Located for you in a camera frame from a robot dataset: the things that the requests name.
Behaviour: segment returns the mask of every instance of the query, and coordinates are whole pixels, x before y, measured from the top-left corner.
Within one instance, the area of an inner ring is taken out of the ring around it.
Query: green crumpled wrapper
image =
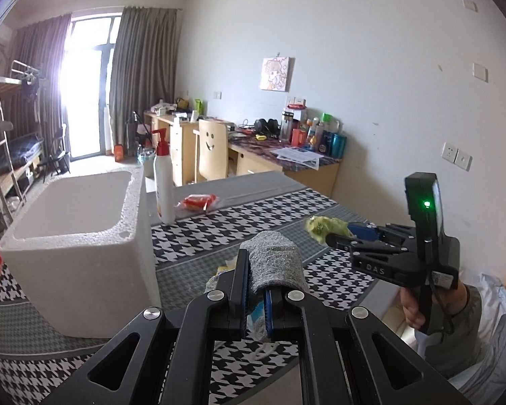
[[[348,222],[336,217],[312,216],[306,220],[305,230],[321,245],[326,243],[326,236],[329,233],[354,238],[354,235],[348,229]]]

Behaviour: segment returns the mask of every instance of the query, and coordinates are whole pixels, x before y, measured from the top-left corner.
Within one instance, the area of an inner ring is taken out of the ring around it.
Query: metal bolt
[[[225,294],[223,293],[223,291],[220,291],[219,289],[216,289],[215,291],[210,291],[208,293],[208,300],[219,301],[222,300],[223,297],[225,297]]]
[[[147,320],[155,320],[161,315],[161,311],[158,308],[148,308],[142,313],[144,318]]]
[[[359,318],[361,320],[367,318],[367,316],[369,315],[369,311],[366,308],[363,308],[362,306],[357,306],[353,308],[351,313],[353,317]]]
[[[300,301],[300,300],[303,300],[305,295],[302,291],[291,291],[287,294],[287,297],[289,300],[292,300],[292,301]]]

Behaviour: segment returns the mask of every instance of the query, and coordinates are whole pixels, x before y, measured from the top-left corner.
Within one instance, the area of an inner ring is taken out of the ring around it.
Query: white bottle
[[[158,215],[165,225],[174,223],[173,164],[169,155],[169,144],[165,141],[166,129],[155,129],[159,134],[158,148],[154,159],[155,196],[158,203]]]

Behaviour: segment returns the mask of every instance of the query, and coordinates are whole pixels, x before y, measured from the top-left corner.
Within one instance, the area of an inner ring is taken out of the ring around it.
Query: person's arm
[[[418,301],[407,288],[401,288],[399,296],[407,324],[419,329],[425,318],[419,312]],[[478,289],[466,286],[462,281],[459,281],[457,289],[448,291],[439,288],[439,297],[452,316],[454,332],[451,335],[443,334],[439,344],[427,347],[425,360],[449,378],[475,363],[479,350],[477,338],[482,303]]]

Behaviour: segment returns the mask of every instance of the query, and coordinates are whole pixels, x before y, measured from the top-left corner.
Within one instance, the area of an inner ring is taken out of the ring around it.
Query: headphones
[[[271,118],[268,122],[260,118],[255,120],[255,132],[263,135],[278,135],[279,123],[275,118]]]

